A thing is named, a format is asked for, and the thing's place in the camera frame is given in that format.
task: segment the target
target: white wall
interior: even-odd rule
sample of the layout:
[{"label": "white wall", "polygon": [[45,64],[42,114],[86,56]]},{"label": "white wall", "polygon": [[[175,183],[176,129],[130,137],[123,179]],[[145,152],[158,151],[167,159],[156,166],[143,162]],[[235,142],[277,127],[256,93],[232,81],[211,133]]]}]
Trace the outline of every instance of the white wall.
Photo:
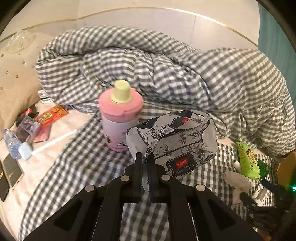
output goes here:
[{"label": "white wall", "polygon": [[78,28],[93,25],[129,26],[159,31],[202,51],[218,47],[256,49],[251,42],[216,22],[172,9],[122,9],[77,21]]},{"label": "white wall", "polygon": [[256,0],[80,0],[78,17],[122,7],[176,8],[198,13],[226,24],[258,43]]},{"label": "white wall", "polygon": [[0,40],[32,25],[124,7],[175,8],[198,13],[258,42],[259,10],[256,0],[31,0],[10,21]]}]

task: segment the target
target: yellow bottle cap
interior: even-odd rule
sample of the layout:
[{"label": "yellow bottle cap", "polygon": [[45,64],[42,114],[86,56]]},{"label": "yellow bottle cap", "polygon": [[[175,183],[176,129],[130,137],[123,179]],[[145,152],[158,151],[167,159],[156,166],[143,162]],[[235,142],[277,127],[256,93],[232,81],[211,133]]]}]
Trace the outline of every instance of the yellow bottle cap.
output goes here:
[{"label": "yellow bottle cap", "polygon": [[119,104],[129,103],[132,100],[131,86],[125,80],[115,81],[111,101]]}]

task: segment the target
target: black phone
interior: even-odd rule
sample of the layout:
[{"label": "black phone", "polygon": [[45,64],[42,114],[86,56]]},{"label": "black phone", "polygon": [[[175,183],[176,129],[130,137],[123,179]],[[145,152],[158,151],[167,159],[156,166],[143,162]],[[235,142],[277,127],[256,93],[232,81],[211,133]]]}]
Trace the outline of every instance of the black phone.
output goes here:
[{"label": "black phone", "polygon": [[24,172],[19,165],[18,160],[15,160],[9,154],[3,161],[4,172],[7,176],[8,182],[12,189],[18,184],[20,179],[23,177]]},{"label": "black phone", "polygon": [[1,201],[4,202],[9,192],[9,183],[3,171],[2,162],[0,161],[0,163],[1,163],[0,165],[0,198],[1,198]]}]

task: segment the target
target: pillow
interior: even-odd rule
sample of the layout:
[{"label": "pillow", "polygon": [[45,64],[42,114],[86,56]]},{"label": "pillow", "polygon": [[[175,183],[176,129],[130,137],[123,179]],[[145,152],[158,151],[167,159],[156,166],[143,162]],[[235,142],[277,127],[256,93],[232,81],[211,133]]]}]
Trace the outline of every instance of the pillow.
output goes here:
[{"label": "pillow", "polygon": [[19,113],[39,100],[37,91],[41,85],[34,65],[40,49],[52,36],[35,35],[32,43],[20,52],[11,53],[7,47],[0,50],[0,140],[3,129],[10,128]]}]

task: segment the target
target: pink water bottle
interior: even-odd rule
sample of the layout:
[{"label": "pink water bottle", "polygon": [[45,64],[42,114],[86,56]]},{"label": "pink water bottle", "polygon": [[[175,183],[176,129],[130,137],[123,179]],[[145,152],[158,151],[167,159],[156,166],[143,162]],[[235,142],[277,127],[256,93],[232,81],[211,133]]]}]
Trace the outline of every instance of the pink water bottle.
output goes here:
[{"label": "pink water bottle", "polygon": [[99,97],[103,132],[110,149],[121,152],[128,149],[127,129],[138,124],[143,98],[125,80],[117,80],[114,88]]}]

